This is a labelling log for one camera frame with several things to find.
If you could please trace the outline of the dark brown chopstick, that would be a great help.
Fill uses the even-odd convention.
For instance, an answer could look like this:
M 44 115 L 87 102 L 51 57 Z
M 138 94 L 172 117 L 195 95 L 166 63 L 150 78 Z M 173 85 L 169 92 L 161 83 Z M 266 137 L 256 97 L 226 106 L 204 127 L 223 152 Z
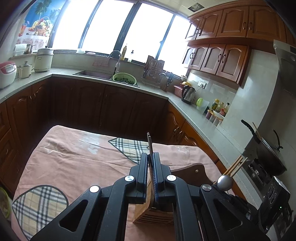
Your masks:
M 151 194 L 151 199 L 153 202 L 155 202 L 155 190 L 154 190 L 154 173 L 153 173 L 153 149 L 152 149 L 152 139 L 150 133 L 147 133 L 147 141 L 148 141 L 148 146 L 149 146 L 149 172 L 151 176 L 151 189 L 152 189 L 152 194 Z

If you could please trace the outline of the white electric pot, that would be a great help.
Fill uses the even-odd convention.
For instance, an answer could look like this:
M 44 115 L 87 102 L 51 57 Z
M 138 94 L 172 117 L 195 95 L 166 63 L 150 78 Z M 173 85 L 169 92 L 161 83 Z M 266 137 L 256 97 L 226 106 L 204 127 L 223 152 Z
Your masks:
M 52 59 L 54 56 L 54 50 L 45 46 L 37 51 L 35 59 L 35 72 L 46 72 L 51 69 Z

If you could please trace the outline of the metal spoon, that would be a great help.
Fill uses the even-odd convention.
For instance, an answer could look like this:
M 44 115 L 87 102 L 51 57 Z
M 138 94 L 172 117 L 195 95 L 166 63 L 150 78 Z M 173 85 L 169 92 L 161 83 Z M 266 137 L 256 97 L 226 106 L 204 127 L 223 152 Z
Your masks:
M 228 191 L 232 188 L 234 180 L 229 175 L 222 175 L 217 180 L 217 187 L 221 191 Z

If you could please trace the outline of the white red rice cooker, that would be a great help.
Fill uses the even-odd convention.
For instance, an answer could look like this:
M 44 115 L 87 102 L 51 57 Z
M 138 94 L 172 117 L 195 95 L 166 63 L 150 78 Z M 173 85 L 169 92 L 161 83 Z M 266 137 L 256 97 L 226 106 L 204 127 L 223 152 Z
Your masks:
M 11 85 L 16 77 L 16 64 L 6 61 L 0 64 L 0 89 Z

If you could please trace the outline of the steel electric kettle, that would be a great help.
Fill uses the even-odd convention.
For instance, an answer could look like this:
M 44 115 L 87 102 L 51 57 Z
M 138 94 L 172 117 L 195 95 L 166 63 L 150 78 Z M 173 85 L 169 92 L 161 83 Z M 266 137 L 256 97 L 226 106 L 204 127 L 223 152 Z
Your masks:
M 194 87 L 185 85 L 182 89 L 181 101 L 187 104 L 193 104 L 195 92 L 196 90 Z

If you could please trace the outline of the range hood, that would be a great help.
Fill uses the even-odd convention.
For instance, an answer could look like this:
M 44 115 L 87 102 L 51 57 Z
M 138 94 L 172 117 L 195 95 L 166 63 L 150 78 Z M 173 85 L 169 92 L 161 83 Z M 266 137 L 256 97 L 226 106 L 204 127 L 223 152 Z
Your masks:
M 291 95 L 296 94 L 296 48 L 279 40 L 273 41 L 273 48 L 279 64 L 282 87 Z

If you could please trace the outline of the lower wooden base cabinets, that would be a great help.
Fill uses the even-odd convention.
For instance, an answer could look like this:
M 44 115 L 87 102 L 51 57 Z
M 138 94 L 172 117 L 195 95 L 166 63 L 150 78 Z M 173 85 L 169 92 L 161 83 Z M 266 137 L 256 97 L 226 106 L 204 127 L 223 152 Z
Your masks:
M 201 133 L 168 100 L 103 83 L 50 77 L 1 102 L 1 185 L 9 196 L 33 149 L 55 125 L 136 140 L 149 132 L 161 144 L 201 148 L 220 172 L 226 171 Z

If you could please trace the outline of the green bowl on floor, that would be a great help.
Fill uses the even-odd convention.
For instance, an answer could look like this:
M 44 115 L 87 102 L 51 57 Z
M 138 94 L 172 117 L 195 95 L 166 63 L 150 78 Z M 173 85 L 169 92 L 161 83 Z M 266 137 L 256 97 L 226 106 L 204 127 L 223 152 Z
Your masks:
M 11 202 L 6 191 L 0 187 L 0 208 L 6 219 L 11 216 Z

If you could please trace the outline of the fruit poster on wall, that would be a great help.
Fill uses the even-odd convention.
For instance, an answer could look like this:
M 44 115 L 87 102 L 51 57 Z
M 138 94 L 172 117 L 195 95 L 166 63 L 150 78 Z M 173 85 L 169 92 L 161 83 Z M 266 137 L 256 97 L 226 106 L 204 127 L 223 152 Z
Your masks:
M 40 0 L 31 7 L 21 26 L 17 44 L 30 44 L 33 51 L 45 48 L 65 1 Z

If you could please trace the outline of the chopsticks standing in holder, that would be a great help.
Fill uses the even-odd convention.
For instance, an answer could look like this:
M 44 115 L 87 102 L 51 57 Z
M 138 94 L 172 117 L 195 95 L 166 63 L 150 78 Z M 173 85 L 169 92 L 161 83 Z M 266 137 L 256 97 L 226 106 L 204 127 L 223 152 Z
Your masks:
M 240 155 L 235 162 L 222 174 L 223 176 L 234 177 L 235 174 L 241 169 L 242 165 L 248 160 L 248 157 Z

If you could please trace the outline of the green round lid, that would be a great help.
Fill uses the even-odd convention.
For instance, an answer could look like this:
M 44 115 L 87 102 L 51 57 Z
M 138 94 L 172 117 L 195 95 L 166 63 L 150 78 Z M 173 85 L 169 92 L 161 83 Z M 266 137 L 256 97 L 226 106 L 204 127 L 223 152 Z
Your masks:
M 196 102 L 196 106 L 200 107 L 202 105 L 203 98 L 199 98 Z

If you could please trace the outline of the condiment bottles group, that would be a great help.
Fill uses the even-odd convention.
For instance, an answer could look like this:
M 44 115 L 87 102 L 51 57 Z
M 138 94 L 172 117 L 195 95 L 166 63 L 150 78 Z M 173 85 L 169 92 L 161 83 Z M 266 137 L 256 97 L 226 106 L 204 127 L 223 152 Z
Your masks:
M 215 126 L 218 126 L 224 120 L 229 106 L 229 102 L 224 104 L 219 99 L 215 99 L 210 108 L 207 109 L 205 118 L 213 123 Z

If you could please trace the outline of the dish drying rack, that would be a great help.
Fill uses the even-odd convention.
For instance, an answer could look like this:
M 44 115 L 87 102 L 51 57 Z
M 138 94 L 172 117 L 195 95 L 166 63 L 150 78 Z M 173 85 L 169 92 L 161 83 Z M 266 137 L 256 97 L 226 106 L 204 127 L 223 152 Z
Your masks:
M 168 87 L 173 82 L 174 74 L 164 70 L 165 61 L 156 60 L 152 56 L 148 56 L 144 66 L 142 79 L 148 81 L 161 90 L 167 92 Z

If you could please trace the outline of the pink heart-patterned tablecloth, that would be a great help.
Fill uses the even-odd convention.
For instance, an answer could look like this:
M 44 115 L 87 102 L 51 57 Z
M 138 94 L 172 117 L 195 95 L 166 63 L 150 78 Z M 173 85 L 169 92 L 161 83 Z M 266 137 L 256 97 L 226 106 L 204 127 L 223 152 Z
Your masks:
M 154 152 L 170 169 L 204 165 L 211 181 L 221 173 L 199 147 L 153 143 Z M 130 172 L 148 143 L 89 133 L 64 126 L 52 127 L 33 150 L 13 198 L 11 226 L 20 240 L 30 240 L 87 188 L 106 187 Z M 133 223 L 130 205 L 125 240 L 175 239 L 172 225 Z

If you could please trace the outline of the wooden utensil holder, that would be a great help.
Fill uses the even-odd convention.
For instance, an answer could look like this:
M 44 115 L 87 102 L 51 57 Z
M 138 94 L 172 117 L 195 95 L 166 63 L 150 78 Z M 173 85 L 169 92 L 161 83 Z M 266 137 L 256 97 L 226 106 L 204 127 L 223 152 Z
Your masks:
M 175 169 L 173 175 L 182 178 L 187 184 L 201 186 L 202 184 L 212 184 L 213 182 L 206 175 L 205 167 L 201 163 Z M 171 205 L 160 204 L 154 201 L 151 180 L 147 184 L 147 200 L 145 204 L 137 204 L 134 210 L 134 223 L 149 223 L 156 225 L 173 225 L 174 215 Z

